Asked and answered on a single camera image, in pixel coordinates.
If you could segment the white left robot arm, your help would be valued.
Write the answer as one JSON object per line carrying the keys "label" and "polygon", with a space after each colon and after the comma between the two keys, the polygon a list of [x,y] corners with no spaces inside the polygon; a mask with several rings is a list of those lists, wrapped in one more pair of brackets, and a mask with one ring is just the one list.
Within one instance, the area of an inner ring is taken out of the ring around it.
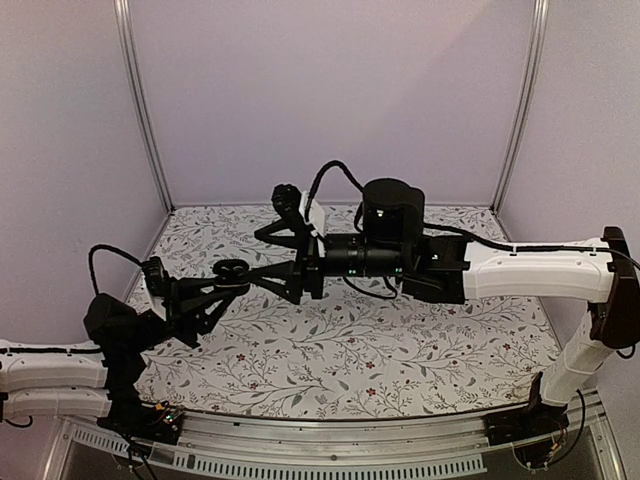
{"label": "white left robot arm", "polygon": [[232,302],[249,290],[228,279],[146,280],[148,307],[138,311],[98,294],[84,318],[88,341],[67,345],[1,343],[1,419],[79,415],[116,424],[128,434],[173,424],[170,407],[150,407],[136,384],[147,351],[169,340],[197,349]]}

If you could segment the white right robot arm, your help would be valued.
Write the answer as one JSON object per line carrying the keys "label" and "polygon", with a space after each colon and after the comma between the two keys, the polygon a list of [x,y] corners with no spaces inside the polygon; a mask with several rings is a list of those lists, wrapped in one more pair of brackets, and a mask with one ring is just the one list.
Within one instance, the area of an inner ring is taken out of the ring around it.
{"label": "white right robot arm", "polygon": [[279,218],[256,237],[296,257],[255,269],[250,280],[292,303],[304,294],[321,297],[328,277],[391,277],[404,294],[426,303],[497,296],[585,301],[579,328],[533,380],[528,406],[518,412],[524,435],[539,435],[609,356],[638,344],[639,267],[617,227],[570,244],[498,243],[427,223],[424,193],[393,178],[361,188],[356,233],[327,233],[313,191],[283,184],[272,203]]}

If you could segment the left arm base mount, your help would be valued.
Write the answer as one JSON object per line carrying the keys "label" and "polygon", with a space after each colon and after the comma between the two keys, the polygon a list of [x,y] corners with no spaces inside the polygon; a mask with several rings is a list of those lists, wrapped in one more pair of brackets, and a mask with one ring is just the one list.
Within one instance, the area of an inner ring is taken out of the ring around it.
{"label": "left arm base mount", "polygon": [[144,402],[133,386],[110,390],[107,397],[111,407],[106,416],[97,419],[99,427],[126,438],[168,445],[178,443],[185,413],[182,407],[168,401]]}

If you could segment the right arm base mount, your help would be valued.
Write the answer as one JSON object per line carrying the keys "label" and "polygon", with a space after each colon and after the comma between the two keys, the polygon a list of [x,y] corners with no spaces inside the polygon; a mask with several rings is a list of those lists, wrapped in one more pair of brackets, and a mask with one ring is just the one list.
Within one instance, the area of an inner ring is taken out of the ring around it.
{"label": "right arm base mount", "polygon": [[482,417],[490,446],[514,444],[516,461],[529,470],[549,467],[560,453],[569,426],[567,405],[543,402],[542,373],[531,384],[528,402],[520,408],[488,413]]}

